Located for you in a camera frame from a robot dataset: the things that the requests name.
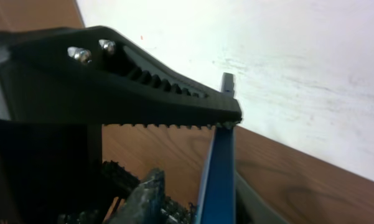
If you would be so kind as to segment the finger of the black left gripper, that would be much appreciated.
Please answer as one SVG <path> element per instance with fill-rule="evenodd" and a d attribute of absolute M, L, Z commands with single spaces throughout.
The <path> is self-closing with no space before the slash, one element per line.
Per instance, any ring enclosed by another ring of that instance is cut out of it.
<path fill-rule="evenodd" d="M 0 119 L 230 128 L 242 112 L 113 29 L 61 27 L 0 31 Z"/>

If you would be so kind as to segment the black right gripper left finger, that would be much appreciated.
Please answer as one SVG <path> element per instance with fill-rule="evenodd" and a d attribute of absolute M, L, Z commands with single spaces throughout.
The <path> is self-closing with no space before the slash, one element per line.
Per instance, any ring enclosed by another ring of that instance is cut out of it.
<path fill-rule="evenodd" d="M 109 180 L 118 198 L 105 223 L 109 224 L 192 224 L 196 206 L 186 208 L 165 193 L 165 172 L 154 168 L 143 179 L 138 179 L 117 162 L 103 163 L 103 175 Z"/>

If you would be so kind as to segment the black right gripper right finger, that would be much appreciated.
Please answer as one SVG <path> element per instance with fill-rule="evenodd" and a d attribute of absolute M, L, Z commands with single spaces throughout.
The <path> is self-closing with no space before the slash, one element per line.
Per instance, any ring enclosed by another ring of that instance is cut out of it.
<path fill-rule="evenodd" d="M 275 209 L 271 208 L 247 181 L 235 172 L 236 222 L 254 224 L 287 224 Z"/>

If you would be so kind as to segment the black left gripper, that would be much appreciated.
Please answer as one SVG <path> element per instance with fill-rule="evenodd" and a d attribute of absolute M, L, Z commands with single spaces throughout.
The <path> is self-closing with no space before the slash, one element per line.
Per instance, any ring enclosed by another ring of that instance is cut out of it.
<path fill-rule="evenodd" d="M 102 126 L 0 119 L 0 223 L 101 223 Z"/>

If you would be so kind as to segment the blue Galaxy smartphone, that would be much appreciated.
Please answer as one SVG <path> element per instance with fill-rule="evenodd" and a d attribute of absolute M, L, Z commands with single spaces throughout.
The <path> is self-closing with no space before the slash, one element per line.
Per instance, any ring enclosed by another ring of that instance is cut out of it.
<path fill-rule="evenodd" d="M 236 223 L 234 123 L 215 127 L 200 181 L 194 224 Z"/>

